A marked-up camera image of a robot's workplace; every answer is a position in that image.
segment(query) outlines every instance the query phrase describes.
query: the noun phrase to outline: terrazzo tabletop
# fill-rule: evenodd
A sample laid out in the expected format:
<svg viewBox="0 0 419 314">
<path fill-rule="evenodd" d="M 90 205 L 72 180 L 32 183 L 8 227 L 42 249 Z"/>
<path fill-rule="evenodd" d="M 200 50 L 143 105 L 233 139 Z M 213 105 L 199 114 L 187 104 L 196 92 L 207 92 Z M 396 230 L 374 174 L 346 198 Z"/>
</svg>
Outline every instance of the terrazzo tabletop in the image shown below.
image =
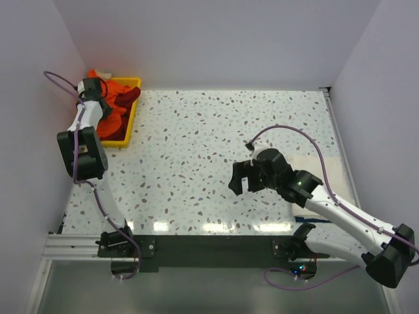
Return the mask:
<svg viewBox="0 0 419 314">
<path fill-rule="evenodd" d="M 145 90 L 130 146 L 105 149 L 112 193 L 134 234 L 292 234 L 299 224 L 274 191 L 228 189 L 244 144 L 263 128 L 287 124 L 339 156 L 322 92 Z M 285 157 L 316 155 L 303 136 L 271 130 L 257 143 Z M 100 234 L 92 200 L 73 186 L 63 234 Z"/>
</svg>

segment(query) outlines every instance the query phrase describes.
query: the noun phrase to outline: white cloth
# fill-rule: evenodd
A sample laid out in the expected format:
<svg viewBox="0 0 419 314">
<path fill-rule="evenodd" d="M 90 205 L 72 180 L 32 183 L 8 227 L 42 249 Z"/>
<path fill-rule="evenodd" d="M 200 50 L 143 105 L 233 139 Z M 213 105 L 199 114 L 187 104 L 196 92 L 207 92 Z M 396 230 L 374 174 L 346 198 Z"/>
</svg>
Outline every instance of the white cloth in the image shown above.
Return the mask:
<svg viewBox="0 0 419 314">
<path fill-rule="evenodd" d="M 291 164 L 293 169 L 306 170 L 313 175 L 319 177 L 324 182 L 323 173 L 321 171 L 321 164 L 319 157 L 316 156 L 303 156 L 303 155 L 292 155 L 287 158 L 287 162 Z M 327 177 L 333 192 L 338 194 L 344 200 L 354 203 L 352 193 L 348 186 L 348 181 L 344 174 L 342 161 L 340 157 L 325 157 L 325 165 Z M 294 217 L 303 217 L 305 219 L 322 219 L 327 220 L 317 213 L 309 211 L 308 209 L 301 208 L 297 204 L 291 204 L 291 210 Z"/>
</svg>

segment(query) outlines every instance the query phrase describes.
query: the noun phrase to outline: gray wall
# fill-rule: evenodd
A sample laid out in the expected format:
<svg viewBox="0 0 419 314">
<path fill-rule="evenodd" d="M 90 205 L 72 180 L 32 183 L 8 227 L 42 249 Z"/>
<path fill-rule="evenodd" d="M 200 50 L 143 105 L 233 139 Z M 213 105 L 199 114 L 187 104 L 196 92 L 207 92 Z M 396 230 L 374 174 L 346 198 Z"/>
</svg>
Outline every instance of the gray wall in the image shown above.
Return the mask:
<svg viewBox="0 0 419 314">
<path fill-rule="evenodd" d="M 54 0 L 87 66 L 147 88 L 331 86 L 380 0 Z"/>
<path fill-rule="evenodd" d="M 417 0 L 383 0 L 332 89 L 363 209 L 416 232 L 418 16 Z M 397 289 L 405 313 L 418 312 L 418 280 L 409 269 Z"/>
<path fill-rule="evenodd" d="M 51 0 L 3 1 L 0 42 L 0 312 L 12 314 L 25 309 L 70 187 L 56 133 L 74 117 L 74 101 L 42 70 L 76 82 L 85 68 Z"/>
</svg>

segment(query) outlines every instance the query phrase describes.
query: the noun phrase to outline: yellow plastic tray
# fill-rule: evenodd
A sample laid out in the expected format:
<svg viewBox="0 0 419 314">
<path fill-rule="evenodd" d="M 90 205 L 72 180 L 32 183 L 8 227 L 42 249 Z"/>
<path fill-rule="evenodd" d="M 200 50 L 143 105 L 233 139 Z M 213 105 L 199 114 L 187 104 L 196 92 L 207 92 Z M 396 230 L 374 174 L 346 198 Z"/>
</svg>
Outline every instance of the yellow plastic tray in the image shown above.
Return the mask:
<svg viewBox="0 0 419 314">
<path fill-rule="evenodd" d="M 123 86 L 129 86 L 131 88 L 141 86 L 141 79 L 139 77 L 113 77 L 111 80 L 118 82 Z M 125 139 L 123 141 L 101 141 L 104 147 L 128 147 L 131 138 L 131 131 L 132 131 L 132 124 L 134 123 L 134 117 L 136 116 L 136 108 L 137 108 L 138 99 L 132 103 L 130 118 L 128 120 L 128 127 L 126 128 Z"/>
</svg>

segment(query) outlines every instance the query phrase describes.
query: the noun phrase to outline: purple cable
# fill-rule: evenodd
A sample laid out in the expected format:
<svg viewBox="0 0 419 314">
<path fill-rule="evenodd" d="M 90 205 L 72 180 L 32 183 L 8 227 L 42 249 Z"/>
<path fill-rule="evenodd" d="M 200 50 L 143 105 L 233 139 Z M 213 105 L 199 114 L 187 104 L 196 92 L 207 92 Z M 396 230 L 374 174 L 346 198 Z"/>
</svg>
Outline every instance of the purple cable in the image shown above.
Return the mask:
<svg viewBox="0 0 419 314">
<path fill-rule="evenodd" d="M 254 141 L 256 141 L 256 139 L 261 136 L 264 132 L 271 130 L 271 129 L 289 129 L 295 132 L 300 133 L 302 136 L 304 136 L 305 138 L 307 138 L 307 140 L 309 140 L 311 142 L 311 144 L 313 144 L 314 148 L 316 149 L 318 155 L 319 155 L 319 159 L 320 159 L 320 164 L 321 164 L 321 171 L 323 172 L 323 177 L 325 179 L 325 185 L 326 185 L 326 189 L 330 195 L 330 197 L 332 198 L 332 200 L 339 205 L 340 208 L 342 208 L 343 210 L 345 210 L 345 212 L 347 212 L 348 214 L 350 214 L 351 216 L 355 217 L 356 219 L 358 219 L 359 221 L 363 222 L 364 224 L 366 224 L 367 226 L 370 226 L 372 229 L 380 231 L 380 227 L 376 226 L 375 224 L 373 224 L 372 222 L 369 222 L 367 219 L 359 216 L 357 213 L 355 213 L 354 211 L 352 211 L 349 207 L 345 206 L 344 204 L 340 203 L 339 200 L 337 199 L 337 197 L 335 196 L 335 194 L 332 191 L 331 185 L 329 183 L 329 179 L 327 177 L 327 173 L 326 173 L 326 165 L 325 165 L 325 160 L 323 157 L 323 154 L 320 151 L 319 145 L 317 145 L 317 143 L 305 132 L 294 128 L 292 126 L 284 126 L 284 125 L 275 125 L 275 126 L 269 126 L 265 129 L 263 129 L 262 131 L 260 131 L 251 141 L 250 143 L 253 144 Z M 410 243 L 409 241 L 407 241 L 406 239 L 403 239 L 402 237 L 398 236 L 397 234 L 393 234 L 387 230 L 383 230 L 382 231 L 383 234 L 392 237 L 400 242 L 402 242 L 403 244 L 409 246 L 411 249 L 415 250 L 416 253 L 419 253 L 419 248 L 416 247 L 414 244 Z M 419 259 L 417 259 L 415 262 L 411 262 L 409 264 L 409 266 L 415 266 L 419 264 Z"/>
<path fill-rule="evenodd" d="M 309 286 L 309 287 L 301 287 L 301 288 L 291 288 L 291 287 L 281 286 L 281 285 L 278 285 L 276 283 L 273 283 L 271 280 L 268 279 L 268 273 L 271 272 L 271 271 L 281 271 L 283 273 L 287 273 L 287 274 L 293 276 L 292 273 L 290 273 L 288 270 L 285 270 L 283 268 L 276 268 L 276 267 L 268 268 L 267 270 L 264 271 L 263 278 L 265 279 L 265 281 L 269 285 L 271 285 L 271 286 L 273 286 L 275 288 L 281 289 L 281 290 L 287 290 L 287 291 L 304 291 L 304 290 L 310 290 L 310 289 L 313 289 L 313 288 L 317 288 L 318 286 L 321 286 L 321 285 L 329 282 L 330 280 L 333 280 L 333 279 L 335 279 L 335 278 L 337 278 L 337 277 L 339 277 L 339 276 L 341 276 L 341 275 L 343 275 L 345 273 L 348 273 L 348 272 L 350 272 L 352 270 L 356 270 L 357 268 L 359 268 L 358 265 L 355 265 L 355 266 L 346 268 L 345 270 L 342 270 L 342 271 L 334 274 L 332 277 L 327 278 L 327 279 L 325 279 L 323 281 L 320 281 L 319 283 L 316 283 L 315 285 L 312 285 L 312 286 Z"/>
<path fill-rule="evenodd" d="M 56 73 L 53 73 L 53 72 L 50 72 L 50 71 L 44 71 L 44 76 L 48 80 L 50 80 L 51 82 L 53 82 L 56 86 L 58 86 L 59 88 L 63 89 L 64 91 L 66 91 L 70 95 L 76 97 L 80 101 L 80 103 L 82 104 L 82 110 L 80 112 L 79 117 L 77 118 L 78 124 L 76 125 L 76 130 L 74 131 L 73 182 L 74 182 L 74 184 L 86 183 L 86 184 L 88 184 L 88 185 L 90 185 L 92 187 L 94 198 L 96 199 L 96 202 L 98 203 L 98 207 L 99 207 L 99 210 L 102 213 L 102 215 L 106 218 L 106 220 L 108 221 L 108 223 L 122 237 L 124 237 L 125 239 L 127 239 L 127 241 L 129 241 L 136 248 L 137 254 L 138 254 L 138 263 L 137 263 L 137 266 L 136 266 L 135 270 L 131 274 L 127 275 L 127 276 L 121 276 L 121 279 L 122 280 L 126 280 L 126 279 L 129 279 L 129 278 L 132 278 L 139 271 L 139 268 L 141 266 L 141 251 L 139 249 L 138 244 L 133 239 L 131 239 L 130 237 L 128 237 L 124 232 L 120 231 L 119 228 L 118 228 L 118 226 L 112 221 L 112 219 L 109 217 L 109 215 L 105 212 L 105 210 L 103 209 L 102 204 L 100 202 L 99 194 L 98 194 L 98 191 L 96 190 L 95 185 L 93 183 L 91 183 L 90 181 L 88 181 L 88 180 L 84 180 L 84 181 L 78 181 L 77 180 L 77 166 L 79 164 L 79 128 L 80 128 L 80 122 L 81 122 L 81 119 L 83 117 L 83 114 L 84 114 L 84 111 L 85 111 L 86 106 L 85 106 L 83 100 L 79 97 L 79 95 L 76 92 L 74 92 L 74 91 L 66 88 L 65 86 L 61 85 L 59 82 L 55 81 L 52 77 L 50 77 L 50 75 L 53 75 L 55 77 L 58 77 L 59 79 L 62 79 L 66 83 L 68 83 L 68 84 L 70 84 L 70 85 L 73 86 L 73 84 L 70 81 L 66 80 L 65 78 L 61 77 L 60 75 L 58 75 Z"/>
</svg>

